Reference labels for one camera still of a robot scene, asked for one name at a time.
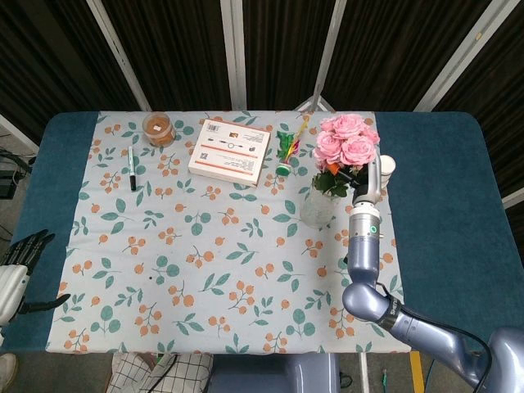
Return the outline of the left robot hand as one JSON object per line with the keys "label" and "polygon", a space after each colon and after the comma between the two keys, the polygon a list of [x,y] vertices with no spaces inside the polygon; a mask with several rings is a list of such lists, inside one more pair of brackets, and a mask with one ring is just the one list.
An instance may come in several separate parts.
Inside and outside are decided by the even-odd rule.
{"label": "left robot hand", "polygon": [[43,250],[55,237],[47,229],[33,233],[9,246],[1,258],[1,328],[18,314],[30,314],[55,309],[66,303],[71,294],[48,302],[25,301],[25,290]]}

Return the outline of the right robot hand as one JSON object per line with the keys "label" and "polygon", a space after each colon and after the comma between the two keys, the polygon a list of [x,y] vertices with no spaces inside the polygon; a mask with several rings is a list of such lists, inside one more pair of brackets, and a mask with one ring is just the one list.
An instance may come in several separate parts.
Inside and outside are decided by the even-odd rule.
{"label": "right robot hand", "polygon": [[354,205],[360,202],[372,205],[378,203],[382,188],[381,169],[381,159],[377,156],[356,173],[352,173],[349,166],[337,170],[337,177],[345,180],[354,190],[352,196]]}

